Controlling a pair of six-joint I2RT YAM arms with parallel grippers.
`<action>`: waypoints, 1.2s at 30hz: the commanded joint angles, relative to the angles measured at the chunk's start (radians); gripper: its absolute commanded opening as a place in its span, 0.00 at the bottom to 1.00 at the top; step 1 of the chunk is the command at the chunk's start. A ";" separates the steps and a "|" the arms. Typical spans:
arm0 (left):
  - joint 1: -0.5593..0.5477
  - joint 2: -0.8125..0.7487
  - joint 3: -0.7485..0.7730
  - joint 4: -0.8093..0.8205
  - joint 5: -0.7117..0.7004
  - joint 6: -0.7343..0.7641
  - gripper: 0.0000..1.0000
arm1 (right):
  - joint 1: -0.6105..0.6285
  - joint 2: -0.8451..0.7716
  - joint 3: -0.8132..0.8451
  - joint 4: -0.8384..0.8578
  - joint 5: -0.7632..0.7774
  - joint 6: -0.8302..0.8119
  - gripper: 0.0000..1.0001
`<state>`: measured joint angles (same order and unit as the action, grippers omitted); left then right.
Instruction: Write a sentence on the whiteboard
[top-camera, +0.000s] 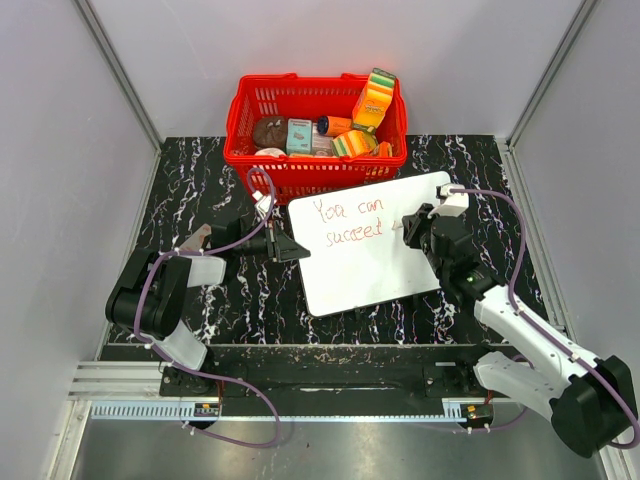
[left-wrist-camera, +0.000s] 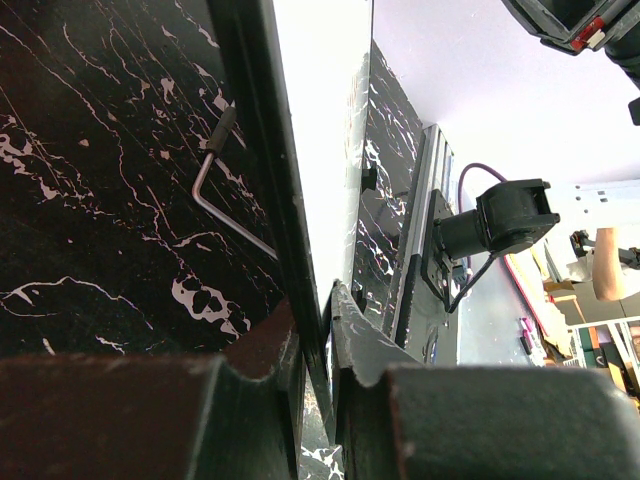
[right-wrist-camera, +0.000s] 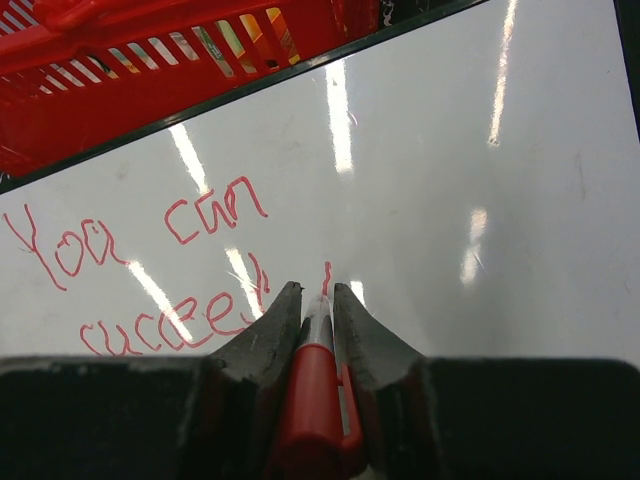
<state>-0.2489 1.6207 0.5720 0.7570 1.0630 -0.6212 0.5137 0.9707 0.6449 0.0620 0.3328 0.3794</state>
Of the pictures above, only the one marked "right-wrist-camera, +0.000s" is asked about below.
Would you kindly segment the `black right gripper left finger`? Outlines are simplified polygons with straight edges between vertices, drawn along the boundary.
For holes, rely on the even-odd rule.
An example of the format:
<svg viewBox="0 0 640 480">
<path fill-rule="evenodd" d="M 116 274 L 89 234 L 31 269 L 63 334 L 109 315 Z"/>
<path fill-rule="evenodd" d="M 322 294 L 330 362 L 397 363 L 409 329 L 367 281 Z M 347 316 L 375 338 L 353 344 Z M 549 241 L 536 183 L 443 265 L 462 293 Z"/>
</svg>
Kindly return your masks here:
<svg viewBox="0 0 640 480">
<path fill-rule="evenodd" d="M 204 356 L 1 361 L 5 479 L 258 479 L 299 338 L 302 289 Z"/>
</svg>

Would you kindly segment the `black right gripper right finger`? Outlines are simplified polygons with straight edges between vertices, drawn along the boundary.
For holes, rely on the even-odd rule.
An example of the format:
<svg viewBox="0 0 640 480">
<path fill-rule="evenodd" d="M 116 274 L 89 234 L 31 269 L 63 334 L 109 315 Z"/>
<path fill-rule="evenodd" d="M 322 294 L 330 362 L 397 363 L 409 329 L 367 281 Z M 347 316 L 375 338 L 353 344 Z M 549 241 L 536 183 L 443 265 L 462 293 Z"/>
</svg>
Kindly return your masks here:
<svg viewBox="0 0 640 480">
<path fill-rule="evenodd" d="M 372 469 L 387 479 L 635 479 L 639 372 L 613 359 L 425 356 L 334 287 Z"/>
</svg>

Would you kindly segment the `red whiteboard marker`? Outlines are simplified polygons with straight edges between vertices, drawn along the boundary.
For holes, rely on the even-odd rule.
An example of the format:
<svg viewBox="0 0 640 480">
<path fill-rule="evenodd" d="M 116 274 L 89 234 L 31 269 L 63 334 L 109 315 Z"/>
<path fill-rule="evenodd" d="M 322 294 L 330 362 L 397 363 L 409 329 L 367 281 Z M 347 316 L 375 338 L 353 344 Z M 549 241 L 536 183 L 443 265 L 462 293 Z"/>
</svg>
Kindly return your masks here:
<svg viewBox="0 0 640 480">
<path fill-rule="evenodd" d="M 336 364 L 331 307 L 314 298 L 304 315 L 265 479 L 352 479 L 366 469 L 351 374 Z"/>
</svg>

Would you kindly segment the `white whiteboard with dark frame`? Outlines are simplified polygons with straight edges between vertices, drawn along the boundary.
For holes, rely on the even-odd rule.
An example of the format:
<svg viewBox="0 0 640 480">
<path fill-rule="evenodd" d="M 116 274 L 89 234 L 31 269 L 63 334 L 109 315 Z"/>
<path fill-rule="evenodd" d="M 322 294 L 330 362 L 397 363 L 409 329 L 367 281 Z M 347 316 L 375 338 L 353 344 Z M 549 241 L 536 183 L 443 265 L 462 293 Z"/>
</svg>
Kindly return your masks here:
<svg viewBox="0 0 640 480">
<path fill-rule="evenodd" d="M 3 194 L 2 353 L 205 353 L 294 280 L 425 354 L 637 362 L 621 11 L 489 1 Z"/>
</svg>

